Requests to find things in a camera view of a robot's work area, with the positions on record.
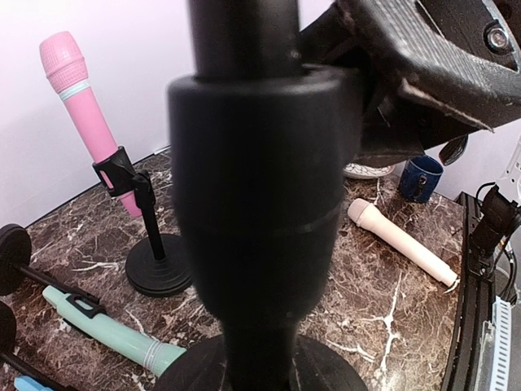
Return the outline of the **beige toy microphone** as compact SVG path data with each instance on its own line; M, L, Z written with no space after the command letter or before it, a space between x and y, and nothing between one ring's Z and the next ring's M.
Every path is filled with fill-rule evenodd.
M448 288L459 280L446 262L383 216L374 204L357 198L349 205L348 216L357 226L377 235Z

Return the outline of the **dark blue mug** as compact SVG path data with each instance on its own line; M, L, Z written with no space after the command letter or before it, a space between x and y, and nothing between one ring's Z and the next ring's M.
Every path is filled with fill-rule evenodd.
M406 162L398 190L409 201L425 204L431 198L444 172L430 156L418 156Z

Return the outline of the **white floral plate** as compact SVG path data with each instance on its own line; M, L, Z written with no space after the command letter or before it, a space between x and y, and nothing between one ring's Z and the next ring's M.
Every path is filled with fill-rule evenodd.
M348 164L343 168L343 176L346 178L370 180L381 178L391 174L395 169L395 165L389 165L382 168L370 167L367 165Z

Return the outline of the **pink toy microphone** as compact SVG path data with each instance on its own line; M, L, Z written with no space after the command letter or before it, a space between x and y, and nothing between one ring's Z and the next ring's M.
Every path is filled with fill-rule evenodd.
M70 32L56 33L39 46L50 85L66 107L86 149L93 169L109 195L120 200L133 217L142 215L136 205L128 155L116 145L112 132L90 86L85 58Z

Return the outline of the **black aluminium rail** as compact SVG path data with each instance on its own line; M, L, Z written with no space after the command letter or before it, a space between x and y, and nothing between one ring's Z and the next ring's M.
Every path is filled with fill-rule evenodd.
M479 248L474 230L479 224L475 197L465 192L457 198L463 207L461 282L449 359L441 385L443 390L475 387L483 324L492 318L495 283L493 261Z

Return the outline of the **blue toy microphone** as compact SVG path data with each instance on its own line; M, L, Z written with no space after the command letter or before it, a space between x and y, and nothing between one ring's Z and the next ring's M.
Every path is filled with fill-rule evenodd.
M54 391L29 376L19 376L14 380L17 391Z

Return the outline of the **black stand with green microphone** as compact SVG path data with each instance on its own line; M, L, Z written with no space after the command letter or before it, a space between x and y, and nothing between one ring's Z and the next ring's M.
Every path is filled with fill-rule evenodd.
M33 269L29 263L32 256L32 241L28 232L20 225L10 223L1 228L1 296L12 294L24 281L31 279L40 285L52 286L62 293L69 293L68 301L81 313L92 319L107 311L100 300L79 287L61 283L54 277Z

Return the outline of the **black stand with orange microphone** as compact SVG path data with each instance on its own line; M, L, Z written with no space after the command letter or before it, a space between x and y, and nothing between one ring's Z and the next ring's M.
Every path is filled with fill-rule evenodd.
M168 89L172 200L193 284L221 325L158 390L363 390L301 336L324 292L361 128L355 69L307 65L295 1L192 1L195 74Z

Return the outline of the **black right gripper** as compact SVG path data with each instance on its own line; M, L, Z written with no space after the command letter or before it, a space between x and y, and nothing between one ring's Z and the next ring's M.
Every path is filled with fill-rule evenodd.
M477 129L520 118L519 1L342 1L405 99Z

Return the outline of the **black stand with pink microphone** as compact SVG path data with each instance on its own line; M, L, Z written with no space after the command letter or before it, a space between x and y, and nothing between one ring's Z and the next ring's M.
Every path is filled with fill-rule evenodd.
M110 196L131 191L142 212L147 237L129 251L125 273L136 291L147 297L171 297L192 285L182 237L161 234L155 215L155 193L146 170L136 172L123 147L93 164Z

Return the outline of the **mint green toy microphone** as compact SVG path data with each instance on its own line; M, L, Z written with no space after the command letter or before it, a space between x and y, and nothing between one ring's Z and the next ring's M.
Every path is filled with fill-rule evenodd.
M161 376L186 350L146 336L109 317L101 307L77 294L63 293L52 286L42 295L57 313L79 331L109 349Z

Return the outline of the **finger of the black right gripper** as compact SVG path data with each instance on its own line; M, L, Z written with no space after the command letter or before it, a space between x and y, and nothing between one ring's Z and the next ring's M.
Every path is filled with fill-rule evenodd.
M361 139L352 161L369 167L394 165L434 145L421 137L437 137L451 128L450 117L400 98L376 68L375 58L359 45L339 7L330 7L300 32L302 60L311 64L357 69L363 77Z

